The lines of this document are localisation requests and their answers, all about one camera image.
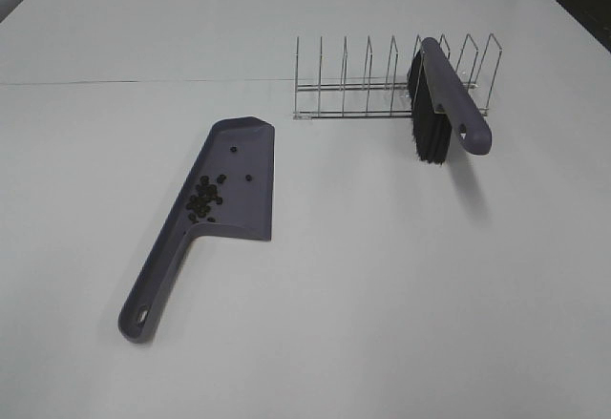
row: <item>gray dustpan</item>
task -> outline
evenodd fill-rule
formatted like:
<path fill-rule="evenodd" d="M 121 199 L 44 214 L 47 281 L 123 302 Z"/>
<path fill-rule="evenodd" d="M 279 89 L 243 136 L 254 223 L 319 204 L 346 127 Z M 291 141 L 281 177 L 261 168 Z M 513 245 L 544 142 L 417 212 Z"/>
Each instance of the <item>gray dustpan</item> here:
<path fill-rule="evenodd" d="M 192 240 L 271 240 L 273 182 L 273 126 L 250 116 L 212 127 L 119 315 L 128 340 L 155 334 Z"/>

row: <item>brush handle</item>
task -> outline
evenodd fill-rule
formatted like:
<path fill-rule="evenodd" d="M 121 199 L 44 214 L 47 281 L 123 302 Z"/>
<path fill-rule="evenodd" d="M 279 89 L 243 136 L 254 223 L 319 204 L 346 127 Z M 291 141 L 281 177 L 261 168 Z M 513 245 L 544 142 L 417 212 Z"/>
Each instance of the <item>brush handle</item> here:
<path fill-rule="evenodd" d="M 432 37 L 422 41 L 423 66 L 436 112 L 448 116 L 460 144 L 474 155 L 486 155 L 493 145 L 490 127 L 456 75 L 446 54 Z"/>
<path fill-rule="evenodd" d="M 125 301 L 118 319 L 121 333 L 134 343 L 151 339 L 192 236 L 179 223 L 179 199 L 170 211 L 153 249 Z"/>

